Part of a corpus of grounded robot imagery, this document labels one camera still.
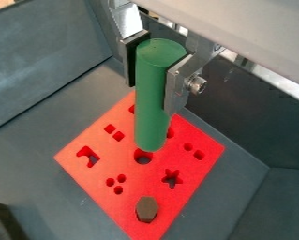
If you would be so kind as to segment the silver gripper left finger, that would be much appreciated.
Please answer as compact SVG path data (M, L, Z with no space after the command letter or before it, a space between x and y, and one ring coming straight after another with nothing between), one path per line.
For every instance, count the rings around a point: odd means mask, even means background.
M118 35L126 83L134 87L136 46L150 38L150 32L143 27L138 6L130 0L110 0L110 15Z

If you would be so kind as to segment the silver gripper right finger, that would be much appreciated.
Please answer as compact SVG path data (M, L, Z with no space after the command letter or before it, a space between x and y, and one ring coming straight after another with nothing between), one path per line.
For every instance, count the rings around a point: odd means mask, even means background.
M167 71L163 109L168 116L186 106L190 94L199 95L204 91L207 80L202 77L203 67L224 47L188 31L186 50L187 55Z

